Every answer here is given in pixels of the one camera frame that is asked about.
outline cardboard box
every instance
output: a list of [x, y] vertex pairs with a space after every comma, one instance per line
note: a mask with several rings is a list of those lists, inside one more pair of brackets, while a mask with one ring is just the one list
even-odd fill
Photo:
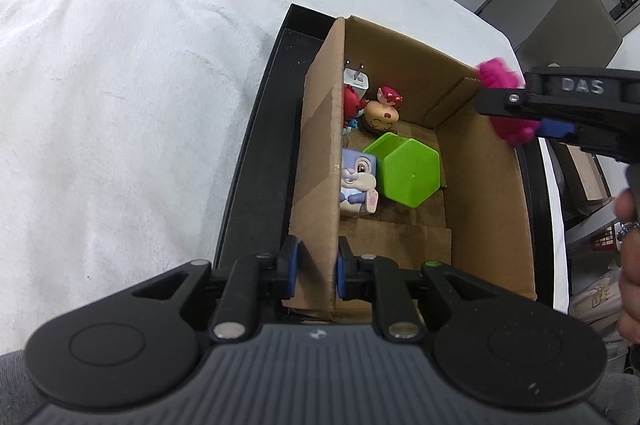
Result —
[[[381, 199], [376, 214], [340, 219], [342, 70], [362, 62], [367, 97], [388, 85], [403, 97], [398, 134], [439, 151], [442, 188], [417, 209]], [[529, 218], [516, 153], [478, 115], [472, 68], [356, 17], [338, 18], [305, 80], [300, 150], [289, 233], [306, 245], [288, 306], [325, 318], [365, 319], [362, 305], [335, 303], [338, 235], [353, 253], [419, 268], [439, 259], [535, 299]], [[351, 131], [350, 148], [373, 137]]]

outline black tray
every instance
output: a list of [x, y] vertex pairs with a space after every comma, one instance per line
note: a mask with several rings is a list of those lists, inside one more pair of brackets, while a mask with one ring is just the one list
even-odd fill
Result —
[[[277, 253], [289, 230], [305, 76], [335, 18], [292, 4], [271, 50], [229, 190], [215, 267], [246, 253]], [[553, 305], [554, 240], [537, 139], [518, 149], [538, 300]]]

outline white cloth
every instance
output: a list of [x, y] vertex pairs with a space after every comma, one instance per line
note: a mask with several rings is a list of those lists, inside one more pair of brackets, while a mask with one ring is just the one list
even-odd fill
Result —
[[0, 353], [212, 258], [292, 2], [517, 68], [507, 39], [451, 0], [0, 0]]

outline white logo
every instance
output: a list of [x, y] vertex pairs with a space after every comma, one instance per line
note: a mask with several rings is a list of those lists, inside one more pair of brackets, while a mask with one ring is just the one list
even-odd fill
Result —
[[591, 89], [589, 89], [589, 84], [587, 84], [587, 81], [584, 79], [579, 79], [576, 84], [574, 79], [562, 77], [563, 91], [580, 91], [581, 93], [595, 93], [596, 95], [601, 95], [604, 93], [602, 85], [603, 82], [601, 80], [592, 80]]
[[312, 331], [311, 333], [309, 333], [309, 336], [312, 339], [316, 339], [316, 340], [322, 340], [324, 339], [326, 336], [328, 335], [328, 333], [326, 331], [324, 331], [324, 329], [315, 329], [314, 331]]

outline pink plush toy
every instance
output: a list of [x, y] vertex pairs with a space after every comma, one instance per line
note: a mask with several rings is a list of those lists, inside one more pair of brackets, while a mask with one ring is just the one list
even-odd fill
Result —
[[[513, 71], [509, 71], [502, 59], [491, 59], [478, 66], [478, 79], [487, 88], [515, 89], [522, 87], [522, 82]], [[495, 134], [511, 147], [526, 144], [536, 134], [540, 122], [490, 116]]]

